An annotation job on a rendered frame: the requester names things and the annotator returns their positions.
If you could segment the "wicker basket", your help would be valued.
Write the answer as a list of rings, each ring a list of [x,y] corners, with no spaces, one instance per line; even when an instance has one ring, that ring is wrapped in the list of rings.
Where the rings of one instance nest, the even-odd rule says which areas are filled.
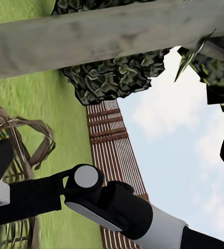
[[[45,136],[43,142],[39,145],[36,152],[31,157],[27,148],[23,144],[22,135],[16,127],[28,125]],[[0,106],[0,140],[9,138],[12,143],[12,148],[15,151],[15,156],[3,174],[2,179],[7,183],[6,178],[9,178],[9,183],[20,182],[24,180],[36,179],[35,171],[40,169],[41,163],[47,159],[48,155],[56,148],[54,141],[54,130],[43,120],[27,120],[21,116],[10,117],[7,111]],[[9,239],[11,226],[11,236]],[[22,237],[23,226],[25,226],[26,237]],[[6,240],[2,240],[4,225],[0,226],[0,249],[5,245],[8,249],[8,244],[11,243],[11,249],[15,249],[15,242],[19,241],[19,249],[22,249],[22,241],[25,240],[24,249],[39,249],[39,232],[40,224],[38,216],[30,217],[20,221],[20,236],[16,238],[16,222],[7,224]]]

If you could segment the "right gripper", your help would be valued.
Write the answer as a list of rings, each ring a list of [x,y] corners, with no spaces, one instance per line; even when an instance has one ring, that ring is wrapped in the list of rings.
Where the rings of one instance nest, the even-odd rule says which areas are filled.
[[[8,183],[10,204],[0,206],[0,226],[38,216],[34,200],[33,179]]]

